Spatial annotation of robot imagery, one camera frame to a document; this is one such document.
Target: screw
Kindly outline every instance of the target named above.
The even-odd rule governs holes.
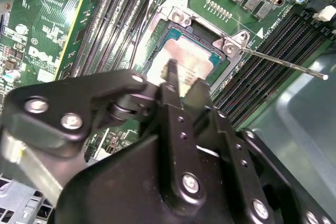
[[[232,52],[233,52],[233,47],[228,47],[228,48],[226,48],[226,52],[227,52],[228,54],[232,54]]]
[[[253,200],[253,207],[261,219],[266,220],[268,218],[267,208],[260,200]]]
[[[67,128],[69,130],[76,130],[82,127],[83,121],[79,115],[69,113],[61,118],[61,124],[64,128]]]
[[[246,134],[248,135],[248,137],[254,138],[254,134],[251,131],[247,131]]]
[[[184,15],[182,13],[180,13],[180,12],[174,12],[172,14],[172,19],[176,23],[181,23],[183,21],[183,19],[184,19]]]
[[[184,132],[182,132],[180,134],[180,138],[186,140],[188,138],[188,136],[187,136],[187,134],[185,134]]]
[[[220,111],[217,111],[218,115],[222,118],[225,118],[225,115],[223,115]]]
[[[143,82],[143,79],[140,76],[132,75],[132,78],[136,80],[137,82]]]
[[[199,190],[199,184],[197,179],[191,174],[184,174],[182,178],[184,188],[192,194],[195,194]]]
[[[331,221],[325,216],[322,217],[322,221],[323,221],[323,224],[331,224]]]
[[[167,85],[167,88],[168,88],[170,91],[175,92],[175,88],[174,88],[173,85],[168,84],[168,85]]]
[[[247,162],[245,160],[242,160],[241,165],[243,165],[244,167],[247,167]]]
[[[310,224],[319,224],[319,222],[317,221],[315,215],[313,215],[311,212],[307,212],[306,213],[306,217],[307,217],[308,222]]]
[[[41,99],[31,99],[25,103],[25,110],[33,114],[46,112],[48,107],[48,103]]]

